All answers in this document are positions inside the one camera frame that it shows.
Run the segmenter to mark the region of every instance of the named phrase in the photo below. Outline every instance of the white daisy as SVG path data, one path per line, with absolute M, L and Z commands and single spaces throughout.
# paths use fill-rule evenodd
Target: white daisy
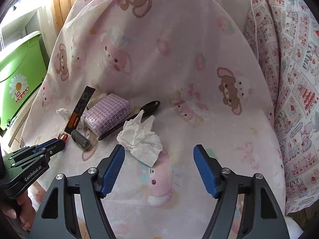
M 19 73 L 15 77 L 11 78 L 9 86 L 11 87 L 11 90 L 9 91 L 11 98 L 14 98 L 17 92 L 23 92 L 27 88 L 27 78 Z

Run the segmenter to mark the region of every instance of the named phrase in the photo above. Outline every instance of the plastic wrapped package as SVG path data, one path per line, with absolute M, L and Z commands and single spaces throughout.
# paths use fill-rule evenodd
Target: plastic wrapped package
M 110 94 L 84 113 L 83 119 L 99 137 L 123 121 L 130 113 L 130 103 L 127 100 Z

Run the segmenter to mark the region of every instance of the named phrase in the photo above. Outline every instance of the white tissue paper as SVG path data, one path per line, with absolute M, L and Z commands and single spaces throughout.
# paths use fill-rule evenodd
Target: white tissue paper
M 69 121 L 70 117 L 71 117 L 71 112 L 65 108 L 61 108 L 61 109 L 58 109 L 56 110 L 56 113 L 61 116 L 65 121 Z M 82 129 L 82 128 L 85 128 L 87 126 L 85 120 L 83 119 L 83 116 L 81 116 L 81 119 L 79 121 L 79 124 L 78 124 L 78 128 L 79 129 Z
M 152 115 L 141 123 L 143 113 L 144 111 L 141 110 L 135 119 L 125 121 L 117 141 L 135 158 L 152 167 L 163 146 L 158 135 L 151 131 L 155 117 Z

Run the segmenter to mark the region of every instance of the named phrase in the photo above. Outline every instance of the human hand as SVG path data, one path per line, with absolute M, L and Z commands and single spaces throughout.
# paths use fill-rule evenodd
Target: human hand
M 31 199 L 28 197 L 28 191 L 25 191 L 20 197 L 17 198 L 17 203 L 21 206 L 20 221 L 23 230 L 30 230 L 35 218 L 35 209 L 32 206 Z M 0 202 L 2 212 L 12 218 L 16 219 L 16 212 L 7 204 Z

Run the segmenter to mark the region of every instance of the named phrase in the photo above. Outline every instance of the printed cloth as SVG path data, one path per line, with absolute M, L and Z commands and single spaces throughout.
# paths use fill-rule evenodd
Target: printed cloth
M 20 145 L 58 137 L 66 121 L 56 110 L 73 111 L 86 85 L 97 95 L 128 100 L 133 113 L 161 102 L 153 124 L 164 148 L 157 162 L 150 168 L 126 153 L 102 200 L 117 238 L 202 238 L 216 200 L 194 163 L 197 144 L 238 174 L 262 173 L 284 212 L 284 170 L 268 87 L 245 37 L 215 0 L 77 0 Z M 91 150 L 69 139 L 40 177 L 44 189 L 57 173 L 79 175 L 97 166 L 117 144 L 119 131 L 102 141 L 88 128 L 79 131 Z M 83 220 L 79 197 L 76 206 Z M 237 230 L 234 223 L 230 236 Z
M 319 26 L 303 0 L 255 0 L 253 8 L 259 64 L 275 108 L 288 214 L 319 198 Z M 252 11 L 245 37 L 256 53 Z

